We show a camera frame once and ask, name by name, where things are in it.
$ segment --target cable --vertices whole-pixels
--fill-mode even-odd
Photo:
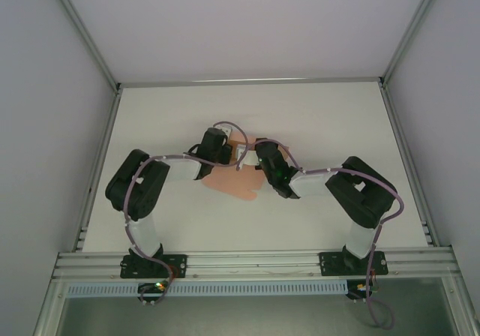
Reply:
[[[405,209],[405,203],[393,188],[388,186],[385,182],[382,182],[377,178],[374,178],[370,175],[367,175],[366,173],[355,171],[355,170],[352,170],[352,169],[342,169],[342,168],[314,169],[314,170],[305,172],[306,175],[314,175],[314,174],[319,174],[319,173],[349,173],[350,175],[360,176],[363,179],[367,179],[369,181],[372,181],[375,184],[381,186],[382,188],[385,188],[398,201],[398,204],[400,206],[398,208],[398,210],[394,214],[391,214],[390,216],[384,217],[382,220],[380,220],[380,222],[378,224],[378,227],[376,228],[375,236],[373,237],[373,241],[372,241],[372,247],[370,249],[370,256],[368,257],[367,276],[366,276],[367,281],[365,283],[367,307],[368,307],[368,311],[370,312],[370,315],[372,317],[372,320],[381,329],[391,330],[395,326],[395,314],[394,314],[393,310],[385,302],[380,301],[377,298],[370,297],[370,282],[369,282],[369,280],[370,280],[370,273],[371,273],[371,269],[372,269],[372,263],[374,261],[374,252],[375,252],[375,249],[377,248],[377,241],[378,241],[378,238],[380,237],[380,233],[382,232],[383,224],[387,221],[390,221],[390,220],[396,218],[399,214],[401,214]],[[388,312],[390,313],[390,317],[391,317],[391,322],[390,322],[389,325],[385,326],[377,319],[377,316],[375,315],[374,307],[373,307],[374,302],[379,304],[379,305],[382,305],[382,306],[384,306],[385,308],[388,309]]]
[[[172,269],[173,280],[175,280],[180,275],[179,269],[175,265],[168,265],[168,267],[170,267]]]
[[[242,160],[245,158],[245,156],[247,155],[247,152],[250,151],[255,145],[258,145],[260,143],[276,143],[290,157],[290,160],[292,161],[295,168],[298,171],[304,173],[305,175],[314,175],[314,174],[319,174],[319,173],[349,173],[350,175],[360,176],[363,179],[367,179],[367,180],[379,185],[380,187],[386,189],[398,201],[398,203],[400,205],[399,209],[394,214],[391,214],[390,216],[383,218],[379,222],[379,225],[378,225],[378,227],[376,229],[376,232],[375,232],[375,236],[373,237],[372,247],[370,249],[370,256],[368,258],[367,275],[366,275],[366,302],[367,302],[367,307],[368,307],[368,310],[370,312],[370,315],[371,315],[373,321],[375,322],[375,324],[377,326],[379,326],[381,329],[385,329],[385,330],[393,329],[393,327],[395,326],[395,315],[393,313],[393,310],[383,301],[380,301],[376,298],[371,298],[370,297],[369,280],[370,280],[370,274],[371,274],[371,269],[372,269],[372,263],[373,263],[373,260],[374,260],[374,252],[375,252],[375,249],[377,248],[377,241],[378,241],[378,238],[380,237],[380,233],[382,232],[383,224],[387,221],[392,220],[393,218],[396,218],[405,209],[404,201],[401,199],[401,197],[398,195],[398,193],[395,190],[393,190],[391,187],[389,187],[385,182],[382,182],[379,179],[374,178],[374,177],[372,177],[372,176],[370,176],[366,173],[355,171],[355,170],[352,170],[352,169],[343,169],[343,168],[338,167],[338,168],[331,168],[331,169],[330,168],[328,168],[328,169],[314,169],[314,170],[310,170],[310,171],[305,171],[299,166],[299,163],[293,157],[292,153],[281,142],[279,142],[275,139],[259,139],[256,142],[249,143],[247,134],[237,124],[234,124],[233,122],[230,122],[230,121],[220,121],[220,122],[215,123],[213,126],[220,125],[220,124],[227,124],[227,125],[233,126],[244,137],[245,152],[242,153],[242,155],[238,158],[238,160],[235,163],[229,163],[227,165],[223,165],[223,164],[220,164],[220,163],[214,163],[214,162],[211,162],[211,161],[203,160],[203,159],[198,158],[198,157],[190,156],[188,154],[169,154],[169,155],[165,155],[165,156],[152,156],[140,165],[138,170],[133,175],[132,181],[128,185],[128,189],[127,189],[127,193],[125,194],[124,205],[123,205],[124,218],[125,218],[125,222],[126,222],[125,223],[125,231],[127,233],[127,237],[130,239],[130,242],[132,243],[134,250],[141,257],[143,257],[147,260],[150,260],[154,263],[158,263],[158,264],[162,265],[168,271],[168,274],[169,274],[169,284],[168,284],[167,288],[164,290],[164,292],[162,293],[162,295],[160,296],[160,298],[155,302],[155,304],[157,304],[158,302],[161,302],[164,299],[165,295],[167,294],[168,289],[170,288],[170,286],[173,282],[174,277],[173,277],[172,269],[165,262],[161,261],[160,259],[155,259],[153,257],[150,257],[150,256],[146,255],[137,246],[137,244],[135,243],[134,237],[131,235],[130,225],[129,225],[131,219],[130,219],[130,216],[128,215],[128,202],[130,200],[132,190],[134,189],[134,185],[137,182],[137,179],[139,178],[139,175],[143,171],[143,169],[149,163],[151,163],[154,160],[173,160],[173,159],[187,158],[187,159],[198,161],[200,163],[208,164],[208,165],[211,165],[211,166],[214,166],[214,167],[233,167],[233,166],[236,166],[236,169],[239,170],[239,165],[242,162]],[[389,325],[384,326],[377,319],[377,316],[374,313],[374,309],[373,309],[373,305],[372,305],[374,302],[376,302],[377,304],[383,305],[388,309],[389,313],[391,314],[391,323]]]
[[[375,272],[375,270],[372,270],[372,276],[373,276],[373,285],[375,286],[375,292],[378,292],[380,290],[380,284],[378,283],[377,273]]]
[[[198,146],[200,146],[199,143],[196,143],[195,145],[193,145],[192,147],[190,147],[187,151],[188,154],[190,154],[191,152],[194,151],[194,149],[196,149]]]

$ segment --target orange cloth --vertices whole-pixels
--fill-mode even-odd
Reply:
[[[249,143],[254,143],[256,137],[247,136]],[[232,160],[236,161],[236,147],[238,144],[245,144],[245,140],[238,131],[232,132],[228,143],[233,146]],[[225,194],[238,197],[245,201],[255,200],[257,193],[262,188],[266,177],[262,170],[255,169],[255,166],[244,165],[239,171],[232,167],[214,167],[211,174],[202,179],[207,187]]]

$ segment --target white wall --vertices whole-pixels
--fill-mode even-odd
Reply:
[[[0,0],[0,335],[31,335],[112,93],[56,0]]]
[[[119,82],[378,77],[420,0],[73,0]]]
[[[443,245],[480,311],[480,0],[436,0],[390,82]]]

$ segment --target white ceiling panel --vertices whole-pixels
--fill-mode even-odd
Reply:
[[[119,82],[375,77],[420,0],[72,0]]]

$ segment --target white plastic cover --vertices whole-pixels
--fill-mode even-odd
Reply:
[[[246,146],[245,145],[237,145],[236,149],[236,159],[238,160],[240,156],[243,155],[245,152]],[[243,165],[248,165],[248,166],[256,166],[260,165],[260,162],[258,161],[257,157],[257,152],[255,150],[250,150],[247,151],[247,155],[244,157],[244,159],[240,163],[240,168],[243,167]]]
[[[138,221],[130,221],[129,224],[136,246],[148,256],[155,255],[160,248],[160,239],[155,230],[152,214]]]
[[[314,195],[326,195],[330,194],[329,189],[325,186],[325,183],[332,176],[332,172],[319,173],[316,175],[305,175],[304,173],[297,172],[290,181],[290,188],[298,197],[314,196]]]
[[[200,167],[202,166],[200,162],[187,158],[161,161],[170,165],[165,182],[194,180],[197,178]]]
[[[352,221],[346,249],[359,259],[364,259],[370,252],[376,231],[377,229],[365,229]]]

